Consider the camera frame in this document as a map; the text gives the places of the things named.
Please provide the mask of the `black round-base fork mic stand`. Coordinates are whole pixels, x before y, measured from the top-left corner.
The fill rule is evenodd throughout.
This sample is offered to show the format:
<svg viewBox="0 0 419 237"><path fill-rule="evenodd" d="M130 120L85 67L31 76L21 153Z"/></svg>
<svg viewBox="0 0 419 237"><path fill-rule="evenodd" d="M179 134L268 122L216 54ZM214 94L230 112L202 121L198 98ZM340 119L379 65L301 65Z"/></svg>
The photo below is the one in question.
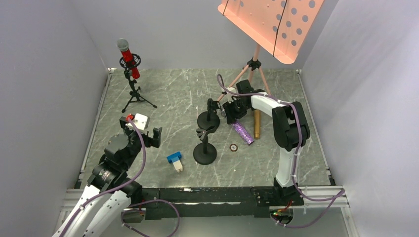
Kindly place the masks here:
<svg viewBox="0 0 419 237"><path fill-rule="evenodd" d="M207 129L198 128L196 133L201 143L193 150L194 160L201 165L209 165L213 163L217 157L217 151L214 145L209 143L208 135L216 131L215 126Z"/></svg>

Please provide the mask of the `purple glitter microphone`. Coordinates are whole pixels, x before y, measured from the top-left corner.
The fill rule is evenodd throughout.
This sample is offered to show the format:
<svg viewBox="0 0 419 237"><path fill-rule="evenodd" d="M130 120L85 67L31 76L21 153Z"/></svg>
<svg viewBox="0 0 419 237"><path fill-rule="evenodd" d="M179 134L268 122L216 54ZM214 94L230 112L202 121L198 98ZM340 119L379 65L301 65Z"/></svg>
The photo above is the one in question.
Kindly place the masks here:
<svg viewBox="0 0 419 237"><path fill-rule="evenodd" d="M251 145L254 143L253 137L248 133L245 127L238 120L231 123L230 125L234 128L234 130L239 134L239 136L247 145Z"/></svg>

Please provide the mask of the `blue white toy brick block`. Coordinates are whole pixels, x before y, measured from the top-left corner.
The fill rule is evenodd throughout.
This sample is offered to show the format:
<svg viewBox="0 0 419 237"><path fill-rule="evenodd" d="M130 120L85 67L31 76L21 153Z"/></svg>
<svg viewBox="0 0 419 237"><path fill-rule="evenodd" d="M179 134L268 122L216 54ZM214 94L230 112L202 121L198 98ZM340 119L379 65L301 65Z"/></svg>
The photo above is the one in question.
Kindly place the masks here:
<svg viewBox="0 0 419 237"><path fill-rule="evenodd" d="M171 163L173 165L174 169L176 170L176 172L178 172L178 173L183 171L183 165L181 163L181 158L182 158L182 155L181 155L180 152L176 152L176 153L173 153L173 154L167 156L168 163Z"/></svg>

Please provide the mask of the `gold microphone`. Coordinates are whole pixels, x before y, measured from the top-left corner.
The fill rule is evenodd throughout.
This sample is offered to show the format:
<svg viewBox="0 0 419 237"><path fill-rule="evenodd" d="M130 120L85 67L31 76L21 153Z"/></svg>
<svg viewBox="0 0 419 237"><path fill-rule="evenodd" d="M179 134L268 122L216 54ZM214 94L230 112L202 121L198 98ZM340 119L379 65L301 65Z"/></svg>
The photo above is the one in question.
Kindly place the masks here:
<svg viewBox="0 0 419 237"><path fill-rule="evenodd" d="M260 138L260 110L253 112L253 134L255 139Z"/></svg>

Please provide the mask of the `red glitter microphone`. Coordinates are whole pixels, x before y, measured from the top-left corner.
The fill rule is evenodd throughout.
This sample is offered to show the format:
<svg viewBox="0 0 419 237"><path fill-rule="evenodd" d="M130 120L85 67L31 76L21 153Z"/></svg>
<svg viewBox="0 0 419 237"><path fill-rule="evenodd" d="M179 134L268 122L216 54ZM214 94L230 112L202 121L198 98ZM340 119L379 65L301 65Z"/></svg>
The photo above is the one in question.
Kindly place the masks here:
<svg viewBox="0 0 419 237"><path fill-rule="evenodd" d="M134 59L134 55L131 53L129 49L129 43L126 39L120 38L117 40L117 47L122 54L123 61L125 62L124 68L128 71L132 72L133 79L140 78L140 73L137 69L136 62Z"/></svg>

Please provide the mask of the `brown poker chip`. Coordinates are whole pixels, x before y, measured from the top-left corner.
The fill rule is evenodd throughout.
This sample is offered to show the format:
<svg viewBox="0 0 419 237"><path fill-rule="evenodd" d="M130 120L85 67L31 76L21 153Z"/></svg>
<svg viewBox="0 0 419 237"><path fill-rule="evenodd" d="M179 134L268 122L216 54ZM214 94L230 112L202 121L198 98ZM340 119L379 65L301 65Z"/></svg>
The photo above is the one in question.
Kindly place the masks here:
<svg viewBox="0 0 419 237"><path fill-rule="evenodd" d="M230 149L230 151L232 151L232 152L236 152L236 151L238 150L238 147L237 147L237 145L235 145L235 144L231 144L231 145L229 146L229 149Z"/></svg>

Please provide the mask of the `black round-base clip mic stand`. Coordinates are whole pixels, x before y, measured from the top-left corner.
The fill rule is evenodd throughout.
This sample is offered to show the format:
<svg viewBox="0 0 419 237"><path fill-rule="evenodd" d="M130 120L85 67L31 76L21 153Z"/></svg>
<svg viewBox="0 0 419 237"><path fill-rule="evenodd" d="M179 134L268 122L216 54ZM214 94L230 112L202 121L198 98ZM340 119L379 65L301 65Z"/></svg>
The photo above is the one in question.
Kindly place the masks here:
<svg viewBox="0 0 419 237"><path fill-rule="evenodd" d="M208 129L212 126L218 128L220 125L220 119L217 115L217 110L221 110L220 103L209 98L207 100L207 110L198 115L198 127L201 129Z"/></svg>

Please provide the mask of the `pink music stand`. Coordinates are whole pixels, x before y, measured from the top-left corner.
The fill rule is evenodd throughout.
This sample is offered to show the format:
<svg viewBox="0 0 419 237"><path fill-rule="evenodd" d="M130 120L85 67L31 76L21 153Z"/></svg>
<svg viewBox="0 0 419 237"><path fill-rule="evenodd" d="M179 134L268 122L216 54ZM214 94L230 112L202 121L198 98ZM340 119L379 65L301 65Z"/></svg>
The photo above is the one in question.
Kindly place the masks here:
<svg viewBox="0 0 419 237"><path fill-rule="evenodd" d="M252 58L230 83L253 80L259 73L263 89L270 93L260 52L265 50L283 65L302 68L300 53L324 5L323 0L222 0L219 13L256 44Z"/></svg>

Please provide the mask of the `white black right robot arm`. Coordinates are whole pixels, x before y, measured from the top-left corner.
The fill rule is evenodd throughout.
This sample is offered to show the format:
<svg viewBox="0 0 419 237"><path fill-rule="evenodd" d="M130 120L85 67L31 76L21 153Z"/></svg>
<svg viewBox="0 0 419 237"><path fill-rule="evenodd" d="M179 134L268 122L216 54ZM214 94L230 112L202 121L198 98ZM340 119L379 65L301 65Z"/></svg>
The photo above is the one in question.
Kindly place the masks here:
<svg viewBox="0 0 419 237"><path fill-rule="evenodd" d="M217 82L227 95L233 99L222 107L228 124L237 122L249 109L259 110L272 118L273 133L280 147L279 168L275 176L279 193L290 196L298 193L297 165L300 150L310 137L305 113L299 102L286 102L268 94L263 89L253 89L248 80L239 82L234 92L224 85L223 78L217 75Z"/></svg>

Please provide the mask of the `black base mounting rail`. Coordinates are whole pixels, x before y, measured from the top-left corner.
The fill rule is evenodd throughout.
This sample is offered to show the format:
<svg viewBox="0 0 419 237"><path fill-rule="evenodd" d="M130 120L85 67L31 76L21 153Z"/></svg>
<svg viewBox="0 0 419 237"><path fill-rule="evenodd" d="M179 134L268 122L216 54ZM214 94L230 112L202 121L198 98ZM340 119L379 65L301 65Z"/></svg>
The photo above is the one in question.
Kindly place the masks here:
<svg viewBox="0 0 419 237"><path fill-rule="evenodd" d="M128 210L139 211L145 220L177 216L268 218L271 210L291 202L293 198L273 186L144 188Z"/></svg>

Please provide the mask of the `black tripod shock mount stand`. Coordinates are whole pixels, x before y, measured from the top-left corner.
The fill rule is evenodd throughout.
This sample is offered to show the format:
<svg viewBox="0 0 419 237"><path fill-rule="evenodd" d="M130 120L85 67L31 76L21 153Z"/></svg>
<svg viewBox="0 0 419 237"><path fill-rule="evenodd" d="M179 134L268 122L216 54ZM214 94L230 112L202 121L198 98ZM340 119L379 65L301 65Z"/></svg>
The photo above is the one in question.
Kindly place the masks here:
<svg viewBox="0 0 419 237"><path fill-rule="evenodd" d="M126 112L126 109L129 104L131 103L139 103L139 102L147 102L150 105L152 105L154 108L157 108L157 106L147 99L145 99L143 96L141 96L140 91L141 87L138 88L135 87L135 84L137 83L136 79L133 77L133 69L140 65L141 58L137 54L132 54L133 60L131 62L126 62L124 60L124 57L120 58L119 64L124 68L124 76L128 80L128 84L131 88L131 91L129 92L131 98L125 105L125 107L122 109L122 113Z"/></svg>

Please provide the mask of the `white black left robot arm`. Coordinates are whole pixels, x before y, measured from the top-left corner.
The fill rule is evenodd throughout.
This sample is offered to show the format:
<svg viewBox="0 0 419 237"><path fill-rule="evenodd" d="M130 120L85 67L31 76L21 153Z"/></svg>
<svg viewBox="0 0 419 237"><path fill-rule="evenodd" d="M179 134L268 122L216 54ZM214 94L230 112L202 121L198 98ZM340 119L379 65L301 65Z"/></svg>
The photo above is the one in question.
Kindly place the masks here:
<svg viewBox="0 0 419 237"><path fill-rule="evenodd" d="M81 197L55 237L98 237L125 208L142 200L142 186L135 180L139 174L128 178L127 172L140 152L160 147L162 128L154 128L149 136L149 120L142 114L120 118L123 132L110 137Z"/></svg>

